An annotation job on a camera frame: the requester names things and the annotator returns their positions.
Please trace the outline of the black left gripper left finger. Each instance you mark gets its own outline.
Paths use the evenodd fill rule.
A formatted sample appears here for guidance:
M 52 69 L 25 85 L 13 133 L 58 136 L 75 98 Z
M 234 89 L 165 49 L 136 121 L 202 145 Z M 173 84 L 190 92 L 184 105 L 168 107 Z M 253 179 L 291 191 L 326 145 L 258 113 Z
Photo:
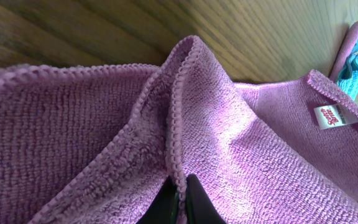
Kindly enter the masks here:
M 170 176 L 137 224 L 176 224 L 178 217 L 178 192 Z

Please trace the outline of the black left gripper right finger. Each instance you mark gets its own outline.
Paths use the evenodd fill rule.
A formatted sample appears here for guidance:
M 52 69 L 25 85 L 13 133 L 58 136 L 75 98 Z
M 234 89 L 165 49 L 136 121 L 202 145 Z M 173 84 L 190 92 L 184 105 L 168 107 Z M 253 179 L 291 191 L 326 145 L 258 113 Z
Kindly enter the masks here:
M 186 217 L 189 224 L 226 224 L 195 174 L 187 178 Z

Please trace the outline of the purple microfiber cloth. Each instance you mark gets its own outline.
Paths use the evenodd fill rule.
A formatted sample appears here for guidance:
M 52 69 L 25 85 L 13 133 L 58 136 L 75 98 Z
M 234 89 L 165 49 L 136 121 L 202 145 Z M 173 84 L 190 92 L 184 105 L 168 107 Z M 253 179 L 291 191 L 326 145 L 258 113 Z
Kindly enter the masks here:
M 358 105 L 316 70 L 234 83 L 195 35 L 159 67 L 0 68 L 0 223 L 135 223 L 190 174 L 228 223 L 358 223 Z

